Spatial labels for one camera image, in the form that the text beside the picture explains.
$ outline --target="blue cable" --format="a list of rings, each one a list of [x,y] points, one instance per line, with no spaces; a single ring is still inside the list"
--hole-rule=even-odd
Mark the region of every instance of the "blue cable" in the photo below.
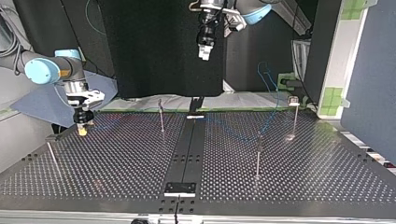
[[[270,88],[269,88],[269,86],[268,86],[268,83],[265,81],[264,76],[263,76],[262,73],[260,72],[260,66],[261,66],[263,63],[265,64],[265,68],[266,68],[266,72],[265,72],[264,74],[267,75],[267,76],[269,77],[271,83],[272,83],[272,84],[274,85],[274,87],[276,88],[277,98],[276,98],[276,107],[275,107],[274,111],[271,113],[270,117],[264,122],[264,125],[259,129],[260,134],[265,134],[266,131],[268,130],[268,128],[269,128],[269,126],[270,126],[270,122],[271,122],[271,120],[274,119],[275,114],[276,114],[276,111],[277,111],[277,109],[278,109],[278,107],[279,107],[279,99],[280,99],[280,96],[279,96],[279,89],[277,88],[277,85],[275,84],[274,80],[273,80],[272,77],[271,77],[271,70],[268,68],[268,65],[267,65],[266,62],[261,62],[261,63],[259,63],[259,64],[257,65],[257,74],[260,76],[260,78],[262,79],[262,82],[263,82],[263,83],[265,84],[265,86],[267,87],[268,92],[271,93],[271,90],[270,90]],[[250,142],[250,141],[255,141],[255,140],[257,139],[257,137],[249,138],[249,137],[245,137],[245,136],[242,136],[242,135],[236,133],[232,128],[228,127],[228,125],[225,124],[222,120],[219,120],[219,119],[211,119],[211,118],[206,118],[206,119],[201,119],[201,120],[208,120],[208,121],[213,120],[213,121],[215,121],[216,123],[222,125],[227,133],[229,133],[229,134],[232,135],[233,137],[239,139],[240,141],[244,141],[244,142],[248,141],[248,142]]]
[[[268,68],[267,62],[260,62],[260,63],[258,64],[258,66],[257,66],[257,74],[258,74],[258,75],[260,76],[260,78],[262,79],[262,82],[265,84],[265,86],[266,86],[268,92],[271,93],[271,90],[270,90],[270,88],[269,88],[269,85],[268,85],[268,83],[265,81],[264,76],[263,76],[262,72],[260,71],[260,67],[261,67],[261,65],[262,65],[263,63],[265,64],[265,69],[266,69],[266,72],[264,72],[264,74],[268,76],[268,78],[270,79],[272,85],[276,88],[277,99],[276,99],[276,107],[275,107],[274,111],[271,113],[270,117],[264,122],[264,125],[260,128],[260,134],[265,134],[265,133],[268,131],[268,128],[269,128],[270,123],[271,123],[271,120],[274,119],[275,114],[276,114],[276,111],[277,111],[277,109],[278,109],[278,107],[279,107],[279,99],[280,99],[280,97],[279,97],[279,89],[277,88],[277,85],[275,84],[274,80],[273,80],[272,77],[271,77],[271,70]],[[116,120],[115,120],[114,122],[112,122],[111,124],[109,124],[109,125],[107,125],[107,126],[104,126],[104,127],[95,127],[94,129],[95,129],[95,130],[100,130],[100,129],[106,129],[106,128],[109,128],[109,127],[113,127],[113,126],[116,125],[118,122],[120,122],[120,120],[121,120],[122,118],[124,118],[125,116],[131,115],[131,114],[135,114],[135,113],[144,112],[144,111],[147,111],[147,110],[150,110],[150,109],[159,109],[159,108],[158,108],[158,107],[150,107],[150,108],[146,108],[146,109],[134,111],[134,112],[131,112],[131,113],[126,113],[125,115],[121,116],[119,119],[116,119]],[[184,114],[177,113],[176,111],[169,111],[169,112],[175,113],[175,114],[177,114],[177,115],[185,116]],[[209,121],[209,122],[210,122],[210,121],[214,121],[214,122],[218,123],[219,125],[223,126],[224,129],[225,129],[225,131],[226,131],[227,133],[231,134],[233,137],[239,139],[240,141],[244,141],[244,142],[248,141],[248,142],[250,142],[250,141],[255,141],[255,140],[257,139],[257,136],[254,137],[254,138],[249,138],[249,137],[243,136],[243,135],[241,135],[241,134],[239,134],[239,133],[236,133],[235,130],[233,130],[233,129],[232,129],[231,127],[229,127],[226,123],[224,123],[224,121],[222,121],[222,120],[220,120],[220,119],[212,119],[212,118],[206,117],[206,118],[204,118],[204,119],[198,119],[198,120],[207,120],[207,121]]]
[[[275,113],[277,111],[277,108],[279,107],[279,89],[277,88],[277,85],[275,84],[274,80],[271,77],[271,70],[268,68],[268,64],[266,62],[259,63],[257,65],[257,73],[262,78],[262,80],[265,82],[264,77],[263,77],[262,73],[260,72],[260,65],[262,65],[263,63],[265,64],[265,68],[267,70],[267,72],[265,72],[264,74],[266,74],[268,76],[268,78],[270,79],[271,83],[276,88],[277,99],[276,99],[276,107],[275,107],[274,111],[271,113],[270,118],[268,118],[267,121],[265,122],[265,125],[260,129],[260,134],[265,134],[265,132],[268,130],[270,122],[271,122],[271,120],[274,119],[274,116],[275,116]]]

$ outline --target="cable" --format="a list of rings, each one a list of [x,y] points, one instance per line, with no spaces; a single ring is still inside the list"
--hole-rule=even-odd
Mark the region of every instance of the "cable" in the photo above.
[[[264,73],[265,75],[268,76],[268,78],[270,79],[271,83],[274,85],[274,87],[276,88],[276,92],[277,92],[277,99],[276,99],[276,107],[274,108],[274,110],[272,111],[270,117],[264,122],[263,126],[259,129],[260,134],[265,134],[268,131],[268,128],[270,126],[271,120],[274,119],[275,114],[277,109],[279,108],[279,103],[280,103],[280,95],[279,95],[279,89],[277,88],[277,85],[275,84],[274,80],[271,77],[271,71],[268,68],[268,64],[266,62],[260,62],[257,66],[257,74],[262,78],[262,81],[264,82],[264,84],[268,87],[268,84],[266,83],[262,73],[260,72],[260,66],[262,64],[265,64],[265,68],[266,68],[266,72]],[[227,124],[224,123],[224,121],[219,120],[219,119],[212,119],[212,118],[205,118],[205,119],[200,119],[200,120],[207,120],[207,121],[214,121],[218,124],[220,124],[221,126],[223,126],[223,128],[225,129],[225,131],[227,133],[229,133],[231,136],[235,137],[236,139],[240,140],[240,141],[244,141],[244,142],[251,142],[251,141],[256,141],[257,140],[257,136],[254,138],[250,138],[247,136],[243,136],[240,135],[239,133],[237,133],[235,130],[233,130],[232,128],[230,128]]]
[[[271,83],[276,88],[277,100],[276,100],[276,107],[275,107],[274,111],[271,113],[270,118],[268,118],[267,121],[265,122],[265,125],[260,129],[260,134],[265,134],[265,132],[268,130],[268,127],[270,125],[271,120],[274,119],[274,116],[275,116],[275,113],[277,111],[277,108],[279,107],[279,97],[280,97],[279,96],[279,89],[277,88],[277,85],[275,84],[274,80],[271,77],[271,71],[268,68],[268,64],[266,62],[259,63],[257,72],[259,73],[259,76],[262,78],[262,80],[265,82],[264,77],[262,76],[262,73],[260,72],[260,65],[263,64],[263,63],[265,63],[265,67],[267,69],[267,72],[265,72],[264,74],[266,74],[269,77]]]
[[[53,85],[53,88],[55,89],[56,94],[58,95],[59,99],[64,103],[64,105],[67,105],[67,107],[73,108],[70,104],[64,101],[64,98],[62,98],[61,94],[58,92],[58,88],[56,88],[56,85]]]
[[[293,24],[291,26],[291,40],[294,40],[294,27],[295,27],[296,20],[297,20],[298,9],[300,8],[299,7],[299,3],[300,3],[300,0],[296,1],[296,9],[294,11]],[[296,59],[294,47],[291,48],[291,56],[293,57],[294,63],[297,66],[297,59]],[[298,71],[298,68],[296,69],[296,73],[297,73],[297,76],[300,78],[300,81],[301,81],[301,83],[303,85],[303,89],[304,89],[304,91],[306,93],[306,96],[309,98],[309,100],[311,100],[312,105],[318,111],[318,107],[315,105],[315,102],[312,100],[312,97],[309,95],[308,91],[306,90],[306,86],[304,84],[303,78],[300,75],[300,72]]]
[[[13,12],[15,14],[15,16],[19,17],[20,15],[18,14],[17,10],[15,10],[12,7],[6,6],[6,5],[0,5],[0,8],[3,9],[3,12],[5,14],[5,16],[7,16],[8,20],[10,21],[11,25],[14,27],[15,31],[18,32],[18,34],[20,35],[20,37],[26,41],[27,44],[29,44],[30,47],[32,47],[32,45],[30,44],[30,41],[27,39],[27,37],[21,32],[20,29],[18,29],[18,26],[15,24],[15,22],[8,16],[8,14],[5,12],[5,10],[9,10],[11,12]]]
[[[79,40],[78,40],[78,36],[77,36],[76,30],[75,30],[75,28],[74,28],[74,26],[73,26],[73,23],[72,23],[72,21],[71,21],[71,19],[70,19],[70,17],[69,17],[69,14],[68,14],[67,11],[66,11],[66,7],[64,6],[64,0],[60,0],[60,1],[61,1],[61,4],[62,4],[62,8],[64,9],[64,15],[66,16],[67,21],[69,22],[70,27],[72,28],[73,36],[75,37],[78,46],[81,48],[81,51],[84,51],[84,50],[82,49],[81,43],[80,43]],[[108,77],[108,75],[107,75],[102,69],[100,69],[100,68],[96,65],[96,63],[94,63],[87,55],[84,55],[84,57],[85,57],[85,59],[86,59],[88,62],[90,62],[91,64],[93,64],[93,65],[95,66],[95,68],[96,68],[98,71],[101,71],[101,72],[103,73],[102,75]]]
[[[87,20],[88,24],[91,26],[91,28],[96,31],[97,33],[101,34],[101,35],[106,35],[105,32],[102,32],[100,30],[98,30],[96,27],[94,27],[90,21],[90,18],[88,17],[88,6],[90,5],[91,0],[87,1],[87,4],[85,5],[85,19]]]
[[[11,42],[11,45],[9,46],[9,48],[6,49],[5,51],[0,52],[0,58],[5,58],[5,57],[11,56],[12,54],[16,53],[16,56],[15,56],[14,62],[13,62],[13,71],[14,71],[14,75],[18,76],[21,73],[20,71],[18,71],[18,61],[21,58],[21,49],[22,49],[21,41],[18,39],[15,29],[12,26],[12,24],[13,24],[12,19],[3,10],[3,7],[0,7],[0,12],[3,12],[3,14],[4,14],[4,16],[2,14],[0,14],[0,16],[6,22],[6,25],[8,26],[8,28],[11,32],[11,38],[12,38],[12,42]]]
[[[282,0],[259,0],[264,4],[278,4],[280,3]]]
[[[219,15],[219,14],[221,15],[222,10],[223,10],[224,8],[226,8],[227,4],[228,4],[228,0],[225,0],[223,6],[221,7],[221,9],[218,10],[218,11],[215,13],[215,15],[214,15],[212,18],[210,18],[209,21],[207,21],[207,22],[205,22],[205,23],[202,23],[202,24],[199,26],[199,28],[201,29],[202,27],[208,25],[210,22],[215,21],[215,20],[218,18],[218,15]]]

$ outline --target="perforated metal table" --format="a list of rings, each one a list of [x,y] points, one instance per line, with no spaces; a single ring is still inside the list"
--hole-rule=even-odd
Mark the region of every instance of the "perforated metal table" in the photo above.
[[[294,113],[277,112],[267,125],[270,116],[166,113],[162,133],[157,113],[99,114],[88,136],[66,134],[0,174],[0,217],[28,210],[396,219],[396,176],[310,112],[300,112],[291,140]],[[196,183],[196,197],[164,197],[169,182]]]

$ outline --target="overhead robot arm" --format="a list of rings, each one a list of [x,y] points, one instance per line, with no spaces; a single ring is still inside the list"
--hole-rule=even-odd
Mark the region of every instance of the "overhead robot arm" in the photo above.
[[[231,31],[239,32],[261,21],[272,9],[271,4],[280,0],[233,0],[229,8],[228,0],[201,0],[190,4],[190,11],[200,11],[199,33],[196,42],[199,57],[208,61],[210,52],[216,45],[216,30],[221,25],[222,14],[229,15],[227,22]]]
[[[91,109],[101,104],[105,95],[89,89],[79,51],[60,49],[55,51],[55,57],[46,57],[25,50],[11,23],[7,17],[0,15],[0,67],[13,69],[16,75],[24,73],[40,85],[62,82],[67,103],[75,111],[73,120],[78,126],[78,133],[86,135],[86,126],[93,120]]]

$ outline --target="thin metal pin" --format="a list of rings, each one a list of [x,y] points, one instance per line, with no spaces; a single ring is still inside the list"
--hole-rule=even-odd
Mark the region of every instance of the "thin metal pin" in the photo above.
[[[161,118],[161,132],[165,132],[165,128],[163,127],[163,106],[161,105],[162,100],[158,100],[158,107],[160,108],[160,118]]]
[[[295,136],[295,132],[296,132],[297,117],[298,117],[298,106],[296,106],[296,114],[294,116],[294,126],[293,126],[293,135],[294,136]]]
[[[56,170],[58,170],[59,177],[62,177],[61,169],[59,169],[59,165],[58,165],[58,162],[56,161],[55,154],[53,153],[52,146],[50,145],[49,142],[47,143],[47,146],[49,147],[49,152],[50,152],[53,162],[55,163]]]
[[[257,152],[257,163],[256,163],[256,180],[260,179],[260,156],[261,156],[261,152],[258,151]]]

